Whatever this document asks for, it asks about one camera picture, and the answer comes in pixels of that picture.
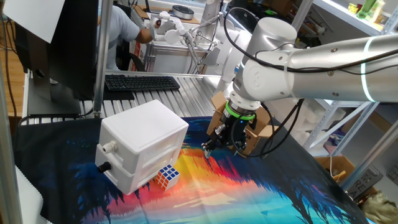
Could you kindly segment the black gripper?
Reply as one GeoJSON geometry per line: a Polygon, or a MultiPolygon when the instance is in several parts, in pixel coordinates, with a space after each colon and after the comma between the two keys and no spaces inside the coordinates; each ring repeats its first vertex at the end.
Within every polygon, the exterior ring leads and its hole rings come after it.
{"type": "Polygon", "coordinates": [[[254,116],[242,116],[241,118],[230,116],[225,119],[225,139],[220,136],[210,137],[207,142],[201,144],[204,150],[204,156],[209,159],[211,153],[217,148],[217,144],[223,147],[224,144],[227,146],[232,146],[235,149],[234,155],[239,154],[240,156],[246,156],[244,152],[246,149],[246,144],[242,144],[246,141],[244,138],[246,133],[245,129],[248,123],[254,119],[254,116]]]}

